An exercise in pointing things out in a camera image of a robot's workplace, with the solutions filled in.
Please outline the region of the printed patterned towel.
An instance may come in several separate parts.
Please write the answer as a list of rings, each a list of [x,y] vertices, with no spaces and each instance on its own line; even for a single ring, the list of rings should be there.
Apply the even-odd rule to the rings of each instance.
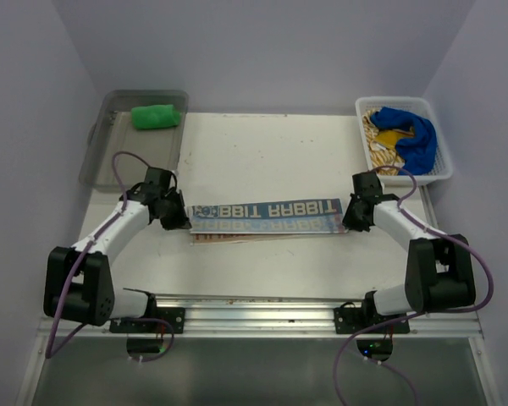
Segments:
[[[191,206],[194,244],[245,243],[345,233],[339,198]]]

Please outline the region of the green microfiber towel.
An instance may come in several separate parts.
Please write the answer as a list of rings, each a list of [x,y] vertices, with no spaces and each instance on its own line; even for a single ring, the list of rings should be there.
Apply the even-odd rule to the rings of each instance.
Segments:
[[[130,111],[135,129],[168,129],[179,125],[180,112],[172,104],[134,107]]]

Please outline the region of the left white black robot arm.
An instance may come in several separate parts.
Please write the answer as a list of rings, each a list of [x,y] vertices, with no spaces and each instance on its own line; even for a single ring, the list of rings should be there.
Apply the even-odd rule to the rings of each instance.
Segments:
[[[112,264],[155,221],[166,231],[191,228],[175,174],[149,167],[145,179],[119,197],[111,215],[96,230],[70,247],[51,251],[44,314],[91,326],[129,319],[140,332],[153,330],[159,321],[155,296],[140,289],[114,287]]]

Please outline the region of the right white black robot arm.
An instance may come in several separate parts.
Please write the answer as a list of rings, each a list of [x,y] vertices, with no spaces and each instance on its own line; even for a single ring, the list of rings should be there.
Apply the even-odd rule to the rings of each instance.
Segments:
[[[377,174],[352,177],[353,193],[343,226],[348,231],[385,231],[407,253],[404,282],[371,291],[362,301],[360,321],[379,332],[393,315],[465,308],[476,300],[471,253],[467,240],[447,235],[412,215],[402,199],[386,194]]]

